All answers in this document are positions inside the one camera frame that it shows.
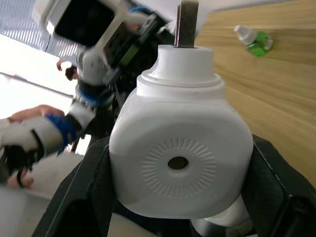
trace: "white plastic bottle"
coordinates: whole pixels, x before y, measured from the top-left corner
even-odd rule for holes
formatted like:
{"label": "white plastic bottle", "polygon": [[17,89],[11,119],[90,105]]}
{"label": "white plastic bottle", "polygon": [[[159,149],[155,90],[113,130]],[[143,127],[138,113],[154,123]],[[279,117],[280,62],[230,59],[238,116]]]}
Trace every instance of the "white plastic bottle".
{"label": "white plastic bottle", "polygon": [[159,46],[110,138],[114,188],[124,206],[148,217],[199,219],[234,203],[253,143],[224,89],[212,49]]}

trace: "white plastic part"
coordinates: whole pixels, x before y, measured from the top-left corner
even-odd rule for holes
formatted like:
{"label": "white plastic part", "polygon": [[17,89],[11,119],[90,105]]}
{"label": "white plastic part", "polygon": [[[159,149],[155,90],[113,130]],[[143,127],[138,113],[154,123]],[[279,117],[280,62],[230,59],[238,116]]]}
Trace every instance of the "white plastic part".
{"label": "white plastic part", "polygon": [[[159,46],[110,138],[114,188],[123,205],[148,217],[201,219],[237,200],[253,143],[224,89],[212,49]],[[169,162],[176,157],[188,164],[174,169]]]}
{"label": "white plastic part", "polygon": [[81,125],[82,129],[86,129],[95,117],[95,112],[87,108],[82,103],[75,101],[71,106],[69,113]]}
{"label": "white plastic part", "polygon": [[20,146],[25,152],[38,149],[38,143],[30,129],[18,123],[1,129],[0,143],[1,146]]}
{"label": "white plastic part", "polygon": [[46,30],[53,35],[54,31],[55,31],[55,27],[53,26],[53,24],[51,24],[51,22],[49,21],[47,26],[46,26]]}
{"label": "white plastic part", "polygon": [[35,131],[43,146],[44,157],[64,149],[64,139],[61,131],[49,119],[36,117],[26,120],[22,124],[28,128],[30,133],[32,130]]}
{"label": "white plastic part", "polygon": [[52,7],[54,0],[37,0],[33,6],[32,18],[33,20],[44,25],[49,9]]}
{"label": "white plastic part", "polygon": [[245,223],[250,217],[242,197],[239,195],[238,199],[228,209],[206,219],[213,224],[232,228]]}
{"label": "white plastic part", "polygon": [[121,1],[115,2],[113,0],[100,0],[100,2],[112,9],[115,12],[115,17],[105,33],[101,36],[100,40],[97,42],[95,49],[102,51],[122,22],[142,25],[148,20],[147,15],[143,13],[129,12],[126,5],[122,4]]}
{"label": "white plastic part", "polygon": [[253,28],[242,25],[235,26],[234,32],[238,34],[238,39],[246,45],[253,43],[258,34]]}

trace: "circular hole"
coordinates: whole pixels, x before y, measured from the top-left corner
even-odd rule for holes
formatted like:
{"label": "circular hole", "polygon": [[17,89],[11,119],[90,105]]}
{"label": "circular hole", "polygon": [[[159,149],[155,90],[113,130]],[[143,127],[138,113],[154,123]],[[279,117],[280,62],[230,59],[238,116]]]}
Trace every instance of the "circular hole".
{"label": "circular hole", "polygon": [[174,157],[168,162],[168,166],[175,170],[184,169],[188,164],[189,161],[184,157]]}

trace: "white wall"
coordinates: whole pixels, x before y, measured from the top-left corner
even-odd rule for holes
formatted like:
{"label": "white wall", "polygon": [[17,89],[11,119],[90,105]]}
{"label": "white wall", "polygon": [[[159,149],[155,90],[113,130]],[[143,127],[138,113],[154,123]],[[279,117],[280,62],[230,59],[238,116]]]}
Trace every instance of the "white wall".
{"label": "white wall", "polygon": [[67,113],[71,102],[71,98],[18,80],[8,80],[0,75],[0,119],[40,104],[47,104]]}
{"label": "white wall", "polygon": [[58,60],[58,57],[0,35],[0,72],[17,75],[67,94],[74,94],[77,82],[68,81],[65,72],[57,70]]}
{"label": "white wall", "polygon": [[[181,0],[137,0],[140,4],[146,5],[154,10],[159,11],[165,17],[173,20],[176,18],[177,5]],[[203,8],[208,8],[209,12],[269,4],[273,2],[282,2],[289,0],[199,0]]]}

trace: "black cable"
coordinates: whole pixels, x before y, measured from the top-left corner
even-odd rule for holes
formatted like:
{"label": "black cable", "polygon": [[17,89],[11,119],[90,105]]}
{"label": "black cable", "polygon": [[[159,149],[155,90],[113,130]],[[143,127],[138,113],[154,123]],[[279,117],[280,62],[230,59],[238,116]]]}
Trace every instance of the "black cable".
{"label": "black cable", "polygon": [[45,51],[44,51],[44,52],[47,52],[47,49],[48,49],[48,46],[49,46],[49,42],[50,42],[50,38],[51,38],[51,35],[49,35],[48,43],[47,43],[47,45],[46,45],[46,48],[45,48]]}
{"label": "black cable", "polygon": [[20,188],[25,188],[25,186],[23,185],[23,183],[21,181],[22,172],[23,172],[23,170],[19,170],[19,172],[16,175],[16,180],[18,181]]}
{"label": "black cable", "polygon": [[80,137],[76,139],[76,141],[73,143],[71,147],[71,152],[76,152],[77,146],[79,144]]}

